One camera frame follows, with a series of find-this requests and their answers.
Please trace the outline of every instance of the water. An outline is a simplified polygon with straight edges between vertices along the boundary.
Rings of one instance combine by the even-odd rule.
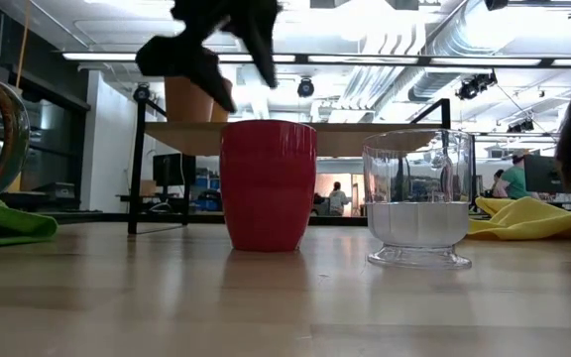
[[[368,203],[369,229],[386,244],[444,248],[468,232],[467,202]]]

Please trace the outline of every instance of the green cloth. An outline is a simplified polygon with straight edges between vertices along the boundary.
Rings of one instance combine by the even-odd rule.
[[[500,179],[510,184],[506,187],[508,198],[520,199],[530,197],[531,194],[525,189],[525,170],[520,167],[511,167],[506,170]]]
[[[57,228],[51,217],[8,208],[0,200],[0,247],[50,241]]]

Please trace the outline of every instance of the glass bowl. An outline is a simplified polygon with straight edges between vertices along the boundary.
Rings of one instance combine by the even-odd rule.
[[[383,248],[375,264],[465,269],[454,245],[468,232],[471,136],[444,129],[393,131],[365,140],[365,203]]]

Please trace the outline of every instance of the computer monitor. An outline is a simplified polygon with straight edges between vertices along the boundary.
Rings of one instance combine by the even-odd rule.
[[[571,193],[561,181],[559,167],[552,157],[526,155],[525,189],[530,192],[542,193]]]
[[[195,184],[195,157],[182,154],[155,155],[154,180],[157,186]]]

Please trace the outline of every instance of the glass base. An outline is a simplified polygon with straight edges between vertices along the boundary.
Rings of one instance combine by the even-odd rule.
[[[385,245],[367,257],[370,263],[415,269],[470,269],[470,260],[455,254],[455,247],[415,248]]]

